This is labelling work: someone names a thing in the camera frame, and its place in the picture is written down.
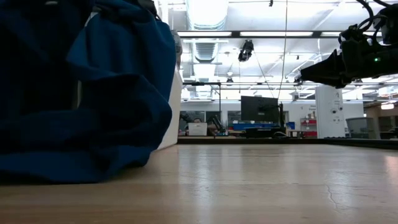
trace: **computer monitor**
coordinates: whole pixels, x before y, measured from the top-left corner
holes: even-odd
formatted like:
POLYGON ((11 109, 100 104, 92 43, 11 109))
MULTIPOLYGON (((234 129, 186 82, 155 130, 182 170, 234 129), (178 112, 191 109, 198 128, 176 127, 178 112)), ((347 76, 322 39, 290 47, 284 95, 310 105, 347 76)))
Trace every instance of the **computer monitor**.
POLYGON ((241 96, 241 119, 243 121, 268 121, 279 124, 277 98, 241 96))

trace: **blue cloth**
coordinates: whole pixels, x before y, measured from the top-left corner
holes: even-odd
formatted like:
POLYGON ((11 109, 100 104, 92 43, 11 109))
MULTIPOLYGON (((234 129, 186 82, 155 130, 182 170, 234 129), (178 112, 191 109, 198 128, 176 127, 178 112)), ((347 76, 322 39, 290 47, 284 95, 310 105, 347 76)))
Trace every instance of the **blue cloth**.
POLYGON ((84 29, 81 18, 76 17, 87 15, 87 8, 91 9, 88 1, 60 1, 70 3, 57 6, 69 13, 62 18, 51 14, 37 24, 21 13, 21 7, 10 9, 2 5, 4 1, 0 0, 0 30, 6 31, 10 40, 17 40, 6 52, 12 57, 0 64, 0 90, 16 93, 9 98, 0 96, 0 172, 84 183, 106 180, 129 165, 145 165, 162 142, 172 117, 168 100, 176 56, 168 25, 127 0, 97 0, 101 15, 92 17, 84 29), (62 45, 45 48, 43 43, 56 35, 49 29, 49 19, 68 24, 69 35, 53 41, 62 45), (24 48, 13 53, 21 43, 24 48), (21 97, 26 83, 13 83, 13 74, 23 74, 22 80, 28 77, 29 84, 37 85, 34 90, 45 82, 46 91, 40 94, 47 99, 41 107, 21 112, 26 107, 21 97), (69 92, 69 85, 53 82, 58 78, 82 82, 77 110, 63 109, 52 97, 53 93, 69 92))

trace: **wooden table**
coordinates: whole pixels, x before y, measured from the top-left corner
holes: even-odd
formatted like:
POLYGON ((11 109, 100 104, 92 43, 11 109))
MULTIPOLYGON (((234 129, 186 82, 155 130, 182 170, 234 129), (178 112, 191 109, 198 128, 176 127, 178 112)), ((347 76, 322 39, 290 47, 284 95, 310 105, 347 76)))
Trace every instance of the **wooden table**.
POLYGON ((397 223, 398 151, 174 146, 84 185, 2 185, 0 222, 397 223))

